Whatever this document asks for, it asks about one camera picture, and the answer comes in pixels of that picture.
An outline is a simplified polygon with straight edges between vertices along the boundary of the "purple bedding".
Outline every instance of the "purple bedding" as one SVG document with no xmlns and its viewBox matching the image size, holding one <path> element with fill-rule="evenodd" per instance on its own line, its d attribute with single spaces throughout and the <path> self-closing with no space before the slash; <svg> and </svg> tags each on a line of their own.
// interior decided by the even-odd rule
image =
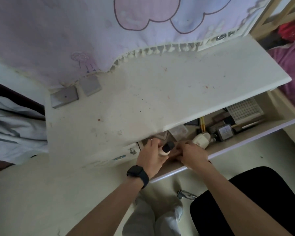
<svg viewBox="0 0 295 236">
<path fill-rule="evenodd" d="M 295 106 L 295 42 L 268 50 L 273 59 L 288 73 L 292 81 L 279 87 Z"/>
</svg>

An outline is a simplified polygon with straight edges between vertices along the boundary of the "person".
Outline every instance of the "person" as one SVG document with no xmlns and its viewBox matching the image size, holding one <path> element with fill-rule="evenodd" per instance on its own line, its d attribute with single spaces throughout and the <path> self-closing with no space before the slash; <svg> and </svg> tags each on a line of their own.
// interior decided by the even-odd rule
<svg viewBox="0 0 295 236">
<path fill-rule="evenodd" d="M 149 179 L 157 174 L 169 157 L 158 154 L 160 146 L 159 139 L 149 139 L 139 153 L 137 166 L 142 167 Z M 202 178 L 234 235 L 291 236 L 285 228 L 221 175 L 208 161 L 208 153 L 204 149 L 191 141 L 180 142 L 176 155 L 178 160 Z M 144 185 L 145 179 L 127 176 L 126 180 L 74 226 L 67 236 L 114 235 Z M 124 226 L 124 236 L 180 235 L 177 220 L 181 216 L 181 208 L 176 207 L 171 214 L 162 216 L 161 221 L 158 219 L 154 223 L 154 214 L 140 195 L 136 203 L 137 208 Z"/>
</svg>

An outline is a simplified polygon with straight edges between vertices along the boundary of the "black chair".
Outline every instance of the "black chair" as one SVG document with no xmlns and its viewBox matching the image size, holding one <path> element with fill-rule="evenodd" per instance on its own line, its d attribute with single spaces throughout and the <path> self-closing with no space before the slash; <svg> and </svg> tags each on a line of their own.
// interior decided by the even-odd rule
<svg viewBox="0 0 295 236">
<path fill-rule="evenodd" d="M 295 236 L 295 195 L 279 174 L 269 167 L 256 167 L 229 181 Z M 234 235 L 208 190 L 198 197 L 180 190 L 177 196 L 194 199 L 190 214 L 201 236 Z"/>
</svg>

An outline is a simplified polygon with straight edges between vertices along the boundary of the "white floor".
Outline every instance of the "white floor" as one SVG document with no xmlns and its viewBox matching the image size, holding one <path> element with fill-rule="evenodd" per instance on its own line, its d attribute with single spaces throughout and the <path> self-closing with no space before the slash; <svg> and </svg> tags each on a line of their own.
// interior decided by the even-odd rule
<svg viewBox="0 0 295 236">
<path fill-rule="evenodd" d="M 283 131 L 248 143 L 212 160 L 227 178 L 258 166 L 277 171 L 295 193 L 294 145 Z M 81 169 L 72 174 L 52 173 L 48 155 L 0 172 L 0 236 L 65 236 L 94 206 L 125 178 L 129 164 L 108 170 Z M 144 194 L 159 216 L 184 189 L 200 195 L 206 190 L 190 170 L 150 184 Z M 182 199 L 185 214 L 179 222 L 183 235 L 198 235 L 189 214 L 191 201 Z M 116 235 L 132 212 L 128 210 Z"/>
</svg>

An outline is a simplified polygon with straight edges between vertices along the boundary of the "right hand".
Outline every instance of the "right hand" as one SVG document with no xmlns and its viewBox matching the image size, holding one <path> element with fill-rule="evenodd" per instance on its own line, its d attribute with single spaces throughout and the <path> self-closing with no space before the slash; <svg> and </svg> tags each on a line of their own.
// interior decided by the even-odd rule
<svg viewBox="0 0 295 236">
<path fill-rule="evenodd" d="M 182 156 L 178 156 L 177 159 L 189 169 L 195 170 L 209 162 L 208 152 L 192 141 L 180 142 L 177 150 L 182 151 Z"/>
</svg>

